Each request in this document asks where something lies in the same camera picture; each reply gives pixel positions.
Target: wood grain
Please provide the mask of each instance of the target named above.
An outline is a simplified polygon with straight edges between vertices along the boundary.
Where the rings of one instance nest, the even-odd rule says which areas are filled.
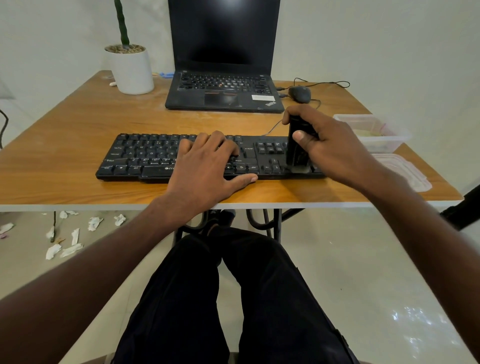
[[[110,71],[100,71],[0,151],[0,205],[148,204],[166,185],[103,182],[95,172],[120,133],[262,135],[281,119],[278,114],[170,111],[165,109],[170,80],[154,77],[146,95],[124,95],[110,87]],[[289,86],[291,82],[276,82]],[[327,115],[369,111],[347,90],[318,85],[312,97]],[[284,105],[294,104],[283,99]],[[287,135],[278,125],[271,135]],[[407,145],[397,154],[425,174],[433,188],[428,201],[458,201],[462,196]],[[259,181],[233,195],[230,203],[366,202],[356,191],[330,179]]]

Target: person's left hand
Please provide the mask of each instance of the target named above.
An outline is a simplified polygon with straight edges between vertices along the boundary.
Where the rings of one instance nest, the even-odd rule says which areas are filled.
[[[166,195],[174,197],[188,220],[211,209],[258,179],[253,173],[223,178],[228,159],[238,154],[238,145],[219,131],[200,133],[194,143],[182,139]]]

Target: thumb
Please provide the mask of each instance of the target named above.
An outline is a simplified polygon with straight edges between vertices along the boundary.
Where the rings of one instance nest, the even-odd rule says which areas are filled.
[[[236,191],[247,187],[250,183],[255,182],[257,179],[258,179],[258,176],[256,174],[253,174],[253,173],[244,174],[242,176],[237,176],[233,180],[227,181],[228,193],[231,196]]]
[[[311,136],[305,133],[302,130],[297,130],[292,135],[293,140],[295,140],[303,149],[310,153],[315,146],[315,142],[318,142],[318,139],[314,136]]]

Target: plastic lid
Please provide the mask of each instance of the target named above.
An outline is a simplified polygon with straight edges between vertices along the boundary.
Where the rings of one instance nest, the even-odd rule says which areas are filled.
[[[372,154],[385,167],[404,177],[415,192],[426,192],[432,188],[427,177],[412,163],[397,154]]]

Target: laptop touchpad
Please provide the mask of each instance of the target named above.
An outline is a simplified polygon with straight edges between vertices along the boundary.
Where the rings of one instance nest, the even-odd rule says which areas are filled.
[[[239,106],[237,94],[205,92],[205,106]]]

